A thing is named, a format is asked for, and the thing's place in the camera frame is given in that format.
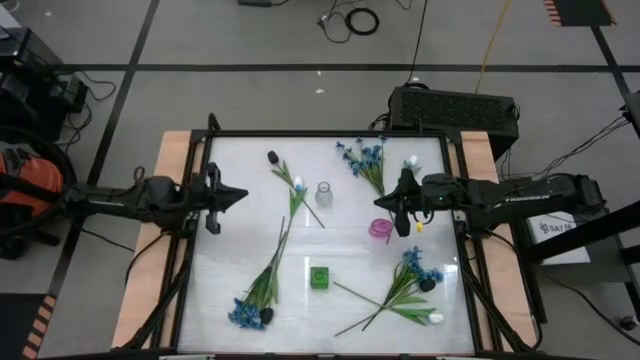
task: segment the black cable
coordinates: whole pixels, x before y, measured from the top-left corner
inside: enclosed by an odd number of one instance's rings
[[[333,0],[333,4],[331,5],[331,8],[329,9],[328,14],[325,16],[321,16],[318,19],[318,26],[320,26],[320,28],[322,29],[322,32],[324,33],[324,36],[327,38],[327,40],[331,41],[334,44],[344,44],[346,42],[348,42],[351,39],[351,30],[349,30],[349,26],[347,25],[347,15],[344,15],[343,13],[341,13],[340,11],[336,10],[341,6],[344,5],[349,5],[351,4],[351,6],[353,6],[355,9],[359,9],[357,7],[355,7],[355,3],[361,2],[364,0],[353,0],[353,1],[347,1],[347,2],[343,2],[338,4],[338,0]],[[347,34],[347,37],[342,39],[342,40],[336,40],[334,38],[332,38],[331,36],[329,36],[328,32],[327,32],[327,27],[329,26],[329,22],[331,21],[331,18],[334,17],[335,15],[340,16],[342,18],[342,22],[344,23],[345,27],[347,27],[347,30],[349,30],[349,33]]]
[[[25,44],[24,44],[22,41],[20,41],[18,38],[16,38],[15,36],[13,36],[13,34],[11,34],[11,33],[10,33],[10,32],[9,32],[9,31],[4,27],[4,26],[0,25],[0,29],[2,29],[2,30],[3,30],[3,31],[4,31],[4,32],[9,36],[9,38],[11,38],[11,40],[13,40],[13,41],[17,42],[18,44],[20,44],[20,46],[21,46],[24,50],[26,50],[26,51],[28,51],[29,53],[31,53],[31,55],[33,55],[33,56],[34,56],[34,57],[36,57],[38,60],[40,60],[44,65],[46,65],[47,72],[48,72],[48,74],[49,74],[49,76],[50,76],[50,77],[52,77],[52,78],[56,78],[56,77],[57,77],[57,76],[56,76],[56,74],[55,74],[55,73],[54,73],[54,71],[53,71],[53,67],[51,66],[51,64],[49,64],[49,62],[48,62],[45,58],[43,58],[42,56],[38,55],[38,54],[37,54],[37,53],[35,53],[33,50],[29,49],[29,47],[25,46]],[[110,97],[110,96],[111,96],[111,95],[116,91],[117,86],[116,86],[116,84],[115,84],[114,82],[112,82],[112,81],[108,81],[108,80],[95,80],[95,79],[92,79],[92,78],[91,78],[89,75],[87,75],[87,73],[86,73],[85,71],[83,71],[83,70],[74,70],[74,71],[69,72],[69,73],[67,73],[67,74],[72,74],[72,73],[75,73],[75,72],[80,72],[80,73],[82,73],[84,76],[86,76],[86,78],[87,78],[90,82],[92,82],[92,83],[94,83],[94,84],[108,84],[108,85],[111,85],[111,86],[112,86],[111,91],[109,91],[109,93],[108,93],[107,95],[105,95],[105,96],[103,96],[103,97],[101,97],[101,98],[96,97],[96,95],[95,95],[95,93],[93,92],[93,90],[92,90],[90,87],[88,87],[88,86],[87,86],[87,89],[89,90],[89,93],[91,94],[91,96],[93,97],[93,99],[94,99],[94,100],[96,100],[96,101],[102,101],[102,100],[105,100],[105,99],[107,99],[108,97]],[[75,93],[73,93],[73,92],[71,92],[71,91],[69,91],[69,90],[66,90],[66,89],[61,89],[61,90],[65,91],[65,92],[67,92],[67,93],[69,93],[69,94],[71,94],[71,95],[77,96],[77,94],[75,94]]]
[[[422,28],[424,27],[424,18],[427,13],[427,4],[429,0],[424,0],[424,7],[422,8],[422,19],[420,20],[420,30],[418,32],[418,41],[416,42],[416,51],[413,54],[413,61],[411,62],[411,71],[409,72],[409,78],[405,82],[408,84],[411,81],[411,77],[413,76],[413,71],[416,67],[416,59],[418,58],[418,49],[420,49],[420,39],[422,39]]]
[[[84,229],[84,228],[81,228],[81,229],[80,229],[80,231],[82,231],[83,233],[87,233],[87,234],[89,234],[89,235],[93,235],[93,236],[95,236],[96,238],[98,238],[98,239],[100,239],[100,240],[103,240],[103,241],[106,241],[107,243],[109,243],[109,244],[111,244],[111,245],[113,245],[113,246],[117,246],[117,247],[119,247],[119,248],[121,248],[121,249],[129,250],[129,251],[131,251],[131,252],[135,252],[135,250],[133,250],[132,248],[127,247],[127,246],[124,246],[124,245],[121,245],[121,244],[118,244],[118,243],[117,243],[117,242],[115,242],[115,241],[111,241],[111,240],[107,239],[106,237],[104,237],[104,236],[102,236],[102,235],[100,235],[100,234],[96,234],[96,233],[94,233],[93,231],[89,231],[89,230]]]
[[[80,141],[80,139],[81,139],[80,133],[87,126],[89,126],[89,124],[91,124],[91,121],[93,120],[93,112],[91,111],[91,107],[89,107],[89,104],[87,104],[85,102],[85,104],[83,105],[83,109],[84,109],[84,107],[87,108],[88,114],[87,114],[87,117],[85,118],[85,120],[82,122],[82,124],[80,126],[74,125],[73,122],[71,121],[70,115],[67,114],[66,120],[69,123],[69,127],[71,127],[74,130],[74,133],[71,136],[71,138],[69,139],[69,141],[63,142],[63,143],[56,143],[56,145],[58,145],[58,146],[64,146],[65,147],[64,148],[64,153],[65,154],[69,153],[69,148],[71,147],[71,145],[77,144]]]
[[[99,196],[102,195],[102,196],[107,196],[109,198],[127,195],[133,189],[135,189],[138,185],[140,185],[140,183],[144,180],[145,173],[146,173],[146,169],[144,168],[144,166],[136,166],[136,168],[133,170],[133,185],[131,185],[131,187],[124,189],[122,191],[115,192],[111,190],[108,194],[104,194],[101,192],[84,191],[82,194],[85,196],[86,195],[99,195]]]
[[[411,5],[413,5],[413,0],[409,0],[409,5],[404,6],[402,5],[402,3],[400,2],[400,0],[396,0],[396,2],[398,3],[398,5],[400,5],[400,7],[404,10],[409,10],[411,9]]]
[[[150,243],[147,244],[147,246],[145,246],[144,248],[142,248],[142,250],[140,250],[139,253],[137,253],[133,259],[131,260],[131,262],[129,263],[129,266],[127,267],[127,274],[125,275],[125,279],[124,279],[124,284],[126,285],[127,282],[129,281],[129,274],[131,273],[131,269],[133,268],[133,265],[136,263],[136,260],[138,260],[138,258],[140,256],[142,256],[142,254],[144,254],[147,250],[149,250],[154,244],[156,244],[160,239],[162,239],[165,235],[167,235],[167,233],[165,232],[161,232],[160,235],[158,235],[158,237],[156,237],[155,239],[153,239]]]
[[[542,170],[540,170],[538,172],[533,172],[533,173],[514,174],[514,176],[518,176],[518,177],[520,177],[520,176],[534,177],[534,176],[539,176],[539,175],[546,176],[551,171],[553,171],[554,169],[556,169],[560,165],[562,165],[565,161],[567,161],[572,156],[578,155],[578,154],[586,151],[587,149],[589,149],[591,146],[593,146],[598,141],[604,139],[605,137],[607,137],[612,132],[614,132],[614,131],[616,131],[616,130],[620,129],[621,127],[626,126],[628,124],[630,124],[630,123],[624,118],[624,116],[620,116],[620,117],[614,119],[611,123],[606,125],[600,131],[598,131],[595,135],[593,135],[592,137],[590,137],[589,139],[584,141],[582,144],[578,145],[576,148],[574,148],[573,150],[571,150],[567,154],[562,155],[562,156],[552,160],[549,163],[549,165],[547,165],[544,169],[542,169]],[[507,163],[510,163],[510,161],[511,161],[510,151],[509,151],[509,154],[505,155],[505,159],[503,159],[503,163],[505,161]]]
[[[607,324],[609,324],[609,326],[611,326],[613,328],[613,330],[617,331],[620,335],[624,336],[627,340],[631,341],[632,343],[634,343],[635,345],[640,346],[640,340],[634,338],[633,336],[627,334],[624,330],[622,330],[618,325],[616,325],[613,321],[611,321],[602,311],[600,311],[600,309],[598,309],[593,302],[591,302],[591,300],[589,300],[589,298],[583,294],[580,290],[573,288],[567,284],[564,284],[556,279],[554,279],[553,277],[549,276],[548,274],[545,274],[544,272],[540,272],[542,275],[544,275],[547,279],[551,280],[552,282],[556,283],[557,285],[573,291],[574,293],[578,294],[578,296],[580,296],[582,298],[582,300],[584,300],[587,305],[589,305],[589,307],[591,308],[591,310],[593,310],[596,315],[598,315],[602,320],[604,320]]]
[[[495,232],[491,231],[491,230],[484,230],[483,231],[485,234],[487,235],[491,235],[493,237],[495,237],[496,239],[502,241],[504,244],[506,244],[514,253],[517,254],[516,252],[516,248],[515,246],[509,241],[507,240],[507,238],[505,238],[504,236],[500,235],[500,234],[496,234]],[[544,337],[544,335],[542,334],[542,326],[540,325],[540,322],[538,321],[538,319],[535,318],[535,316],[533,317],[533,321],[536,324],[536,328],[538,331],[538,339],[536,340],[536,343],[533,344],[533,346],[531,347],[533,350],[538,350],[538,348],[540,348],[540,345],[542,344],[542,339]]]
[[[368,14],[369,16],[371,16],[373,18],[373,27],[371,27],[371,29],[369,29],[369,30],[360,30],[360,29],[356,29],[355,26],[353,26],[353,16],[355,14],[359,14],[359,13]],[[344,20],[344,24],[347,26],[347,29],[349,29],[349,31],[352,34],[356,34],[358,36],[369,36],[371,34],[374,34],[376,31],[378,31],[378,27],[380,27],[380,18],[371,9],[368,9],[368,8],[355,8],[355,9],[349,11],[349,13],[347,14],[347,18]]]
[[[577,221],[575,221],[575,220],[567,220],[567,219],[561,218],[560,216],[555,216],[555,215],[551,215],[551,214],[545,214],[545,216],[548,216],[548,217],[551,217],[551,218],[554,218],[554,219],[558,219],[558,220],[562,220],[562,221],[566,221],[568,223],[577,223]],[[573,216],[577,217],[578,220],[580,220],[580,221],[585,221],[585,222],[588,221],[588,220],[585,220],[585,219],[579,217],[578,215],[573,215]]]

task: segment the yellow cable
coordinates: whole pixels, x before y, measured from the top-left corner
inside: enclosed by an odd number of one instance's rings
[[[491,36],[491,40],[489,41],[489,46],[487,47],[487,51],[484,53],[484,59],[482,59],[482,67],[480,68],[480,78],[478,79],[478,83],[476,84],[475,94],[480,90],[480,83],[482,82],[482,76],[484,75],[484,69],[487,67],[487,62],[489,61],[489,53],[491,53],[491,48],[493,47],[493,42],[496,40],[496,36],[500,31],[500,27],[502,26],[502,20],[504,20],[507,15],[507,11],[509,11],[509,6],[511,6],[511,0],[505,0],[504,7],[502,8],[502,14],[500,14],[500,19],[498,20],[498,25],[496,25],[496,30],[493,32]]]

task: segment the green cube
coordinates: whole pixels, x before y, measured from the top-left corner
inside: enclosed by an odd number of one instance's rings
[[[329,287],[329,268],[312,267],[311,268],[311,288],[326,289]]]

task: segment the white tulip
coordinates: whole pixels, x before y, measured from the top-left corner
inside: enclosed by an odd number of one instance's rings
[[[415,155],[411,155],[409,157],[409,160],[407,161],[407,164],[409,164],[410,167],[414,168],[416,165],[418,165],[418,157]]]
[[[296,178],[293,179],[293,188],[298,192],[304,190],[304,181],[302,181],[300,176],[296,176]]]
[[[437,313],[437,312],[432,312],[431,314],[429,314],[429,316],[427,317],[427,320],[429,320],[430,324],[439,324],[441,322],[444,321],[444,315]]]

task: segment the electrical cable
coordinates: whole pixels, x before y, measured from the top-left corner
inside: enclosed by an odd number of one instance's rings
[[[502,236],[502,235],[500,235],[500,234],[497,234],[497,233],[495,233],[495,232],[493,232],[493,231],[491,231],[491,230],[488,230],[488,229],[484,230],[483,232],[484,232],[485,234],[487,234],[487,235],[491,235],[491,236],[495,237],[496,239],[498,239],[498,240],[502,241],[502,242],[503,242],[504,244],[506,244],[506,245],[507,245],[507,246],[508,246],[508,247],[509,247],[509,248],[510,248],[514,253],[516,253],[516,254],[517,254],[517,252],[516,252],[516,247],[511,243],[511,241],[507,240],[507,238],[505,238],[504,236]],[[532,318],[533,318],[533,322],[534,322],[534,323],[535,323],[535,325],[536,325],[536,328],[537,328],[536,330],[538,331],[538,339],[536,340],[536,343],[535,343],[535,344],[533,344],[533,346],[531,346],[531,349],[533,349],[533,350],[538,350],[538,349],[540,348],[540,345],[542,345],[542,340],[543,340],[543,338],[544,338],[544,335],[543,335],[543,333],[542,333],[542,326],[540,325],[540,322],[538,321],[538,319],[536,319],[536,317],[535,317],[535,316],[532,316]]]
[[[408,84],[411,81],[411,77],[413,76],[413,71],[416,68],[416,59],[418,58],[418,50],[420,49],[420,40],[422,39],[422,28],[424,27],[424,18],[427,14],[427,4],[429,0],[424,0],[424,6],[422,7],[422,18],[420,19],[420,30],[418,30],[418,41],[416,42],[416,50],[413,53],[413,61],[411,62],[411,71],[409,72],[409,78],[405,82]]]
[[[326,15],[322,15],[320,16],[320,18],[318,18],[317,24],[318,26],[320,26],[320,28],[322,29],[322,32],[324,33],[324,36],[327,38],[327,40],[331,41],[334,44],[344,44],[346,42],[348,42],[351,39],[351,34],[356,34],[356,35],[362,35],[362,36],[366,36],[366,35],[370,35],[373,34],[374,32],[377,31],[378,26],[380,24],[380,19],[378,18],[378,15],[371,9],[368,9],[366,7],[356,7],[354,4],[355,3],[359,3],[362,2],[364,0],[353,0],[353,1],[346,1],[343,3],[338,4],[338,0],[334,0],[333,4],[331,5],[331,8],[329,9],[328,12],[325,12]],[[354,9],[352,11],[350,11],[347,15],[341,13],[340,11],[338,11],[337,9],[341,6],[344,5],[351,5],[354,7]],[[368,31],[360,31],[360,30],[356,30],[353,25],[351,24],[351,17],[353,16],[355,13],[358,12],[365,12],[368,13],[369,15],[371,15],[374,19],[375,25],[371,30]],[[347,30],[349,30],[349,33],[347,34],[347,36],[344,39],[334,39],[331,36],[329,36],[329,33],[327,31],[327,27],[329,25],[329,21],[331,20],[331,18],[333,18],[334,16],[339,16],[342,18],[342,21],[345,25],[345,27],[347,28]]]
[[[15,36],[13,36],[13,34],[11,34],[5,27],[3,27],[2,25],[0,25],[0,29],[2,29],[8,36],[9,38],[11,38],[13,41],[15,41],[16,43],[20,44],[21,48],[25,49],[26,51],[28,51],[29,53],[31,53],[34,57],[36,57],[37,59],[39,59],[42,63],[44,63],[44,65],[46,65],[46,68],[48,70],[48,75],[53,78],[53,79],[57,79],[57,75],[54,73],[54,71],[52,70],[52,66],[51,64],[49,64],[49,62],[44,59],[42,56],[38,55],[37,53],[35,53],[34,51],[32,51],[31,49],[29,49],[29,47],[25,46],[25,44],[20,41],[19,39],[17,39]],[[102,85],[102,84],[107,84],[107,85],[111,85],[111,90],[103,97],[97,97],[96,94],[93,92],[93,90],[91,89],[91,87],[87,86],[87,90],[89,91],[89,94],[91,94],[91,97],[93,97],[93,99],[97,102],[105,100],[107,98],[109,98],[111,95],[113,95],[117,89],[117,85],[112,82],[112,81],[108,81],[108,80],[95,80],[93,78],[91,78],[85,71],[79,70],[79,71],[73,71],[70,73],[75,73],[75,72],[80,72],[82,73],[87,80],[89,80],[90,82],[94,83],[94,84],[98,84],[98,85]],[[63,92],[69,93],[73,96],[77,96],[78,94],[73,93],[67,89],[64,88],[60,88],[60,90],[62,90]],[[59,143],[57,145],[59,146],[65,146],[65,150],[64,153],[68,154],[69,152],[69,148],[71,145],[76,144],[80,141],[81,139],[81,135],[80,132],[82,130],[84,130],[87,126],[89,126],[89,124],[91,124],[91,121],[93,120],[93,113],[91,111],[91,107],[89,106],[89,104],[86,102],[84,102],[83,104],[83,109],[86,106],[87,110],[88,110],[88,114],[87,117],[85,118],[85,121],[82,123],[82,125],[80,125],[79,127],[76,127],[73,122],[71,121],[70,115],[67,114],[66,120],[69,123],[69,126],[74,129],[74,133],[71,136],[70,140],[68,142],[65,143]]]
[[[158,237],[156,237],[155,239],[153,239],[150,243],[147,244],[147,246],[145,246],[144,248],[142,248],[142,250],[140,250],[139,253],[137,253],[133,259],[131,260],[131,262],[129,263],[129,266],[127,267],[127,273],[125,275],[125,279],[124,279],[124,284],[126,285],[127,282],[129,281],[129,274],[131,273],[131,269],[133,269],[133,265],[136,263],[136,260],[138,260],[138,258],[140,258],[140,256],[142,256],[142,254],[144,254],[147,250],[149,250],[153,245],[155,245],[158,241],[160,241],[160,239],[162,239],[165,235],[167,235],[167,232],[161,232],[160,235],[158,235]]]
[[[359,30],[353,26],[353,16],[355,14],[365,13],[373,18],[373,27],[369,30]],[[371,9],[368,8],[355,8],[347,14],[347,18],[344,20],[344,24],[347,26],[347,29],[351,31],[351,33],[356,34],[358,36],[369,36],[378,31],[378,27],[380,27],[380,18],[378,15]]]
[[[7,10],[7,12],[8,12],[9,14],[11,14],[12,12],[14,12],[14,11],[16,11],[16,10],[20,9],[20,1],[18,1],[18,0],[15,0],[16,4],[13,6],[13,8],[12,8],[11,10],[7,9],[7,8],[5,7],[5,4],[7,4],[7,3],[8,3],[8,2],[10,2],[10,1],[11,1],[11,0],[9,0],[9,1],[5,1],[4,3],[2,3],[2,6],[5,8],[5,10]]]
[[[534,176],[539,176],[539,175],[543,175],[546,176],[548,175],[551,171],[553,171],[554,169],[558,168],[560,165],[562,165],[565,161],[567,161],[569,158],[571,158],[572,156],[578,155],[584,151],[586,151],[587,149],[589,149],[591,146],[593,146],[595,143],[597,143],[598,141],[604,139],[605,137],[607,137],[609,134],[611,134],[612,132],[620,129],[623,126],[626,126],[630,124],[625,118],[624,116],[620,116],[616,119],[614,119],[612,122],[610,122],[609,124],[607,124],[604,128],[602,128],[600,131],[598,131],[595,135],[593,135],[592,137],[590,137],[589,139],[587,139],[586,141],[584,141],[582,144],[578,145],[576,148],[574,148],[573,150],[571,150],[570,152],[568,152],[565,155],[562,155],[554,160],[552,160],[549,165],[547,165],[544,169],[538,171],[538,172],[533,172],[533,173],[519,173],[519,174],[513,174],[514,176],[517,177],[522,177],[522,176],[530,176],[530,177],[534,177]],[[506,178],[510,178],[511,174],[510,171],[508,170],[508,175],[507,177],[505,177],[504,172],[503,172],[503,165],[505,162],[510,163],[511,161],[511,152],[509,150],[507,150],[508,153],[505,153],[505,158],[503,159],[502,164],[500,165],[500,171],[501,174],[500,176],[503,179]]]
[[[98,239],[100,239],[102,241],[105,241],[105,242],[107,242],[107,243],[109,243],[109,244],[111,244],[113,246],[117,246],[117,247],[119,247],[121,249],[125,249],[125,250],[131,251],[131,252],[135,252],[135,250],[133,250],[132,248],[124,246],[124,245],[121,245],[121,244],[118,244],[117,242],[109,240],[109,239],[107,239],[106,237],[104,237],[104,236],[102,236],[100,234],[94,233],[93,231],[89,231],[89,230],[84,229],[84,228],[81,228],[80,231],[82,231],[83,233],[87,233],[89,235],[93,235],[94,237],[96,237],[96,238],[98,238]]]
[[[411,9],[411,5],[413,5],[413,0],[409,0],[409,5],[404,6],[402,5],[402,3],[400,2],[400,0],[396,0],[396,2],[398,3],[398,5],[400,5],[400,7],[404,10],[409,10]]]
[[[547,279],[551,280],[552,282],[556,283],[557,285],[573,291],[574,293],[576,293],[578,296],[580,296],[582,298],[582,300],[584,300],[587,305],[589,305],[589,307],[591,308],[591,310],[593,310],[596,315],[598,315],[602,320],[604,320],[607,324],[609,324],[609,326],[611,326],[611,328],[613,328],[613,330],[617,331],[620,335],[624,336],[625,339],[631,341],[632,343],[634,343],[637,346],[640,346],[640,340],[634,338],[633,336],[627,334],[624,330],[622,330],[619,326],[617,326],[613,321],[611,321],[600,309],[598,309],[597,306],[595,306],[595,304],[593,302],[591,302],[591,300],[589,300],[589,298],[583,294],[580,290],[571,287],[567,284],[564,284],[556,279],[554,279],[553,277],[551,277],[550,275],[540,271],[539,273],[541,273],[542,275],[544,275]]]
[[[489,40],[489,46],[487,46],[487,50],[484,52],[484,58],[482,59],[482,67],[480,68],[480,77],[478,78],[478,82],[476,83],[476,90],[474,91],[474,94],[477,94],[478,90],[480,90],[480,83],[482,82],[484,70],[487,67],[487,62],[489,61],[489,54],[491,53],[491,48],[493,47],[493,43],[496,40],[496,37],[498,36],[498,32],[500,31],[500,28],[502,27],[502,21],[504,20],[504,18],[507,15],[507,12],[509,11],[509,6],[511,6],[511,0],[505,0],[504,6],[502,7],[502,14],[500,14],[500,18],[498,19],[498,24],[496,25],[496,29],[493,32],[493,35],[491,35],[491,40]]]
[[[128,193],[133,191],[133,189],[135,189],[138,185],[140,185],[140,183],[144,180],[145,173],[146,173],[146,169],[144,168],[144,166],[136,166],[136,168],[133,170],[133,185],[131,185],[129,188],[124,189],[122,191],[114,192],[113,190],[111,190],[108,194],[104,194],[102,192],[84,191],[82,194],[94,195],[94,196],[95,195],[107,196],[109,198],[127,195]]]
[[[567,219],[561,218],[560,216],[555,216],[555,215],[551,215],[551,214],[545,214],[545,216],[548,216],[548,217],[551,217],[551,218],[554,218],[554,219],[558,219],[558,220],[562,220],[562,221],[566,221],[568,223],[574,223],[574,224],[577,223],[577,221],[575,221],[575,220],[567,220]],[[585,220],[585,219],[579,217],[578,215],[572,215],[572,216],[577,217],[578,220],[580,220],[580,221],[585,221],[585,222],[588,221],[588,220]]]

